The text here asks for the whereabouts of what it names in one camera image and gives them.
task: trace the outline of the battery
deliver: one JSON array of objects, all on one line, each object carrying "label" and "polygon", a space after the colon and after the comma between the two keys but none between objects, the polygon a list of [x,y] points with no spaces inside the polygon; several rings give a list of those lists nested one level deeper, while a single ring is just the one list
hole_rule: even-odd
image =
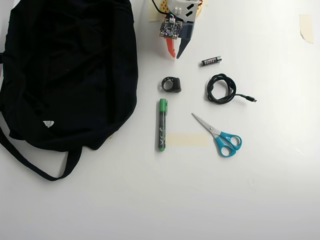
[{"label": "battery", "polygon": [[222,61],[222,57],[221,56],[217,56],[217,57],[213,57],[213,58],[209,58],[209,59],[201,61],[201,65],[202,66],[207,66],[207,65],[211,65],[211,64],[220,63],[221,61]]}]

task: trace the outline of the black cable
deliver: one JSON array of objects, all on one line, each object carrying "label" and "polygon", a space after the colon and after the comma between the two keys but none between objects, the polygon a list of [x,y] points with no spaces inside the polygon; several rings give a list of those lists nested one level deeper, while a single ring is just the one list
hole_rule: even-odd
[{"label": "black cable", "polygon": [[[223,80],[226,82],[226,85],[228,87],[228,95],[224,96],[220,99],[216,99],[213,94],[212,91],[214,89],[214,84],[220,80]],[[237,91],[237,87],[236,87],[236,83],[228,76],[226,76],[225,74],[221,73],[218,75],[214,75],[210,81],[208,82],[208,85],[206,87],[207,93],[208,93],[208,100],[210,102],[216,103],[216,104],[226,104],[229,103],[232,99],[234,99],[235,96],[240,96],[243,97],[245,99],[247,99],[250,102],[256,102],[257,100],[252,97],[252,96],[246,96],[243,94],[236,94]]]},{"label": "black cable", "polygon": [[156,9],[159,13],[164,14],[164,15],[167,15],[167,16],[170,15],[170,13],[168,13],[168,12],[161,11],[161,10],[158,8],[157,4],[155,3],[155,0],[151,0],[151,1],[153,2],[153,5],[154,5],[155,9]]}]

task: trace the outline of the marker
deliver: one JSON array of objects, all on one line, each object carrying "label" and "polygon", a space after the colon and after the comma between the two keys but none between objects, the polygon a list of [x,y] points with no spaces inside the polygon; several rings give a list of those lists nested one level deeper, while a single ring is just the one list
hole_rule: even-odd
[{"label": "marker", "polygon": [[166,116],[168,112],[168,101],[161,98],[159,108],[159,151],[163,152],[166,149]]},{"label": "marker", "polygon": [[213,57],[213,58],[209,58],[209,59],[201,61],[201,66],[217,64],[217,63],[220,63],[221,61],[222,61],[222,57],[221,56],[217,56],[217,57]]}]

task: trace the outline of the blue scissor handle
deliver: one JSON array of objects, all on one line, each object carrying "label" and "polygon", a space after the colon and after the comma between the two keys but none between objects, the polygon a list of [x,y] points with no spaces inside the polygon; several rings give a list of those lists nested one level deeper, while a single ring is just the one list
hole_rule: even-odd
[{"label": "blue scissor handle", "polygon": [[[219,136],[215,137],[214,139],[216,141],[216,144],[218,145],[218,149],[222,157],[229,158],[236,154],[237,151],[233,147],[226,144]],[[229,150],[229,155],[223,154],[223,148],[227,148]]]},{"label": "blue scissor handle", "polygon": [[[220,137],[223,137],[229,144],[232,145],[232,147],[235,149],[235,150],[239,150],[241,148],[241,145],[242,145],[242,139],[241,137],[239,137],[238,135],[233,135],[233,134],[229,134],[229,133],[226,133],[226,132],[221,132],[220,133]],[[234,145],[232,142],[231,142],[231,138],[237,138],[239,139],[239,144],[237,145]]]}]

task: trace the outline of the masking tape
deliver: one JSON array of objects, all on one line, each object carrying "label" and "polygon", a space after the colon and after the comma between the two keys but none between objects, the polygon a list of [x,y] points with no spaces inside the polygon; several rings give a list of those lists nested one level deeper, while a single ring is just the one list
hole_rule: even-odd
[{"label": "masking tape", "polygon": [[300,34],[302,38],[311,44],[314,44],[314,36],[312,32],[312,15],[300,14]]},{"label": "masking tape", "polygon": [[165,143],[168,146],[207,146],[207,133],[167,133]]}]

